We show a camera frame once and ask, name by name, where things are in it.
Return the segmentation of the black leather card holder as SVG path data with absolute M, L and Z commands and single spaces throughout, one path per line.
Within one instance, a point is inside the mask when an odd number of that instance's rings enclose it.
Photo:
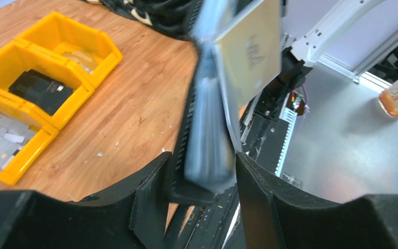
M 205 207 L 210 206 L 213 203 L 215 194 L 188 181 L 184 177 L 184 166 L 194 112 L 195 76 L 202 61 L 201 49 L 196 48 L 195 50 L 197 54 L 197 62 L 186 94 L 173 156 L 169 159 L 167 166 L 164 188 L 169 201 L 172 203 Z

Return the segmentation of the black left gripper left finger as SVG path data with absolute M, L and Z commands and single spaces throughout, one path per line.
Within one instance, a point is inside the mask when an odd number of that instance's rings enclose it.
M 168 201 L 163 152 L 78 202 L 34 190 L 0 191 L 0 248 L 162 248 Z

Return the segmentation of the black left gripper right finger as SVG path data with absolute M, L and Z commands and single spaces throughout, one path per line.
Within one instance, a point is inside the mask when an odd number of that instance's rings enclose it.
M 236 155 L 247 248 L 398 248 L 398 195 L 344 204 L 309 194 Z

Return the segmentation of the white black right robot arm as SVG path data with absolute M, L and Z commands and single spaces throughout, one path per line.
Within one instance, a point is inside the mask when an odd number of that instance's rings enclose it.
M 271 114 L 281 110 L 286 96 L 301 86 L 324 52 L 361 17 L 382 1 L 338 1 L 303 37 L 278 52 L 279 72 L 266 78 L 261 97 Z

